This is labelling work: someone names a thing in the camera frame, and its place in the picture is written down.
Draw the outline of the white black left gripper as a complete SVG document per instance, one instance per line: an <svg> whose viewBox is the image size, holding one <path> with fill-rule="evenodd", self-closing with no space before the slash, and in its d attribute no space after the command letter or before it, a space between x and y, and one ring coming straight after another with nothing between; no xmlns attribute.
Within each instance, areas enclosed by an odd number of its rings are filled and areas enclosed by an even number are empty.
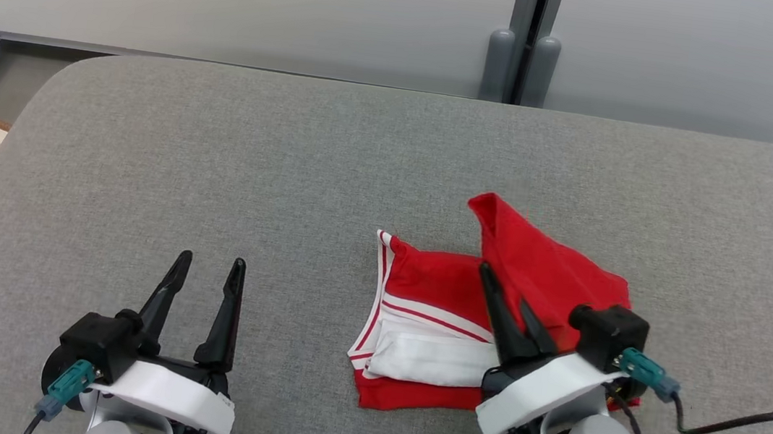
<svg viewBox="0 0 773 434"><path fill-rule="evenodd" d="M140 309L138 354L158 356L158 339L192 258L192 251L183 250ZM224 284L223 303L205 342L195 350L196 364L165 357L137 359L112 381L96 380L88 386L83 410L93 425L110 418L154 429L174 424L196 434L231 434L235 404L226 373L233 368L246 270L243 258L236 258Z"/></svg>

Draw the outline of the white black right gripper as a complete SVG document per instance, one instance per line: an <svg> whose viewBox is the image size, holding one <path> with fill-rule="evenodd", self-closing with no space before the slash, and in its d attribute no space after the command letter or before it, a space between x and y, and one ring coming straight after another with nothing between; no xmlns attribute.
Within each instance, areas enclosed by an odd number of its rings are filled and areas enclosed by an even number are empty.
<svg viewBox="0 0 773 434"><path fill-rule="evenodd" d="M523 335L509 310L496 273L486 262L481 263L478 271L499 366L508 369L533 362L538 356L556 356L555 340L529 303L525 299L520 301L521 319L526 327ZM602 391L604 384L620 378L628 378L628 374L621 370L605 373L580 354L562 354L522 378L512 380L479 404L475 409L479 429L482 434L506 434L595 390Z"/></svg>

